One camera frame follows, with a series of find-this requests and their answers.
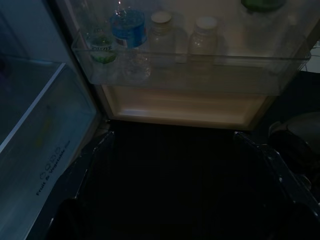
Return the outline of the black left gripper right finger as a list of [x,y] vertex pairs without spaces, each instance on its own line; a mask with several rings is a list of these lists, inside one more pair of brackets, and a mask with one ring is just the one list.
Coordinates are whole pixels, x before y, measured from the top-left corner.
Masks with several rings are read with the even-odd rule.
[[249,163],[249,179],[259,196],[270,240],[318,240],[320,207],[304,183],[267,144],[236,131],[234,142]]

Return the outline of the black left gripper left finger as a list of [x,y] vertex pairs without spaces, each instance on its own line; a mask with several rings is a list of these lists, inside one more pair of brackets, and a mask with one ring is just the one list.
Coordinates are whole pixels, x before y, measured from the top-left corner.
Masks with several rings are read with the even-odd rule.
[[100,194],[110,176],[113,131],[91,140],[64,171],[50,193],[50,240],[93,240],[98,228]]

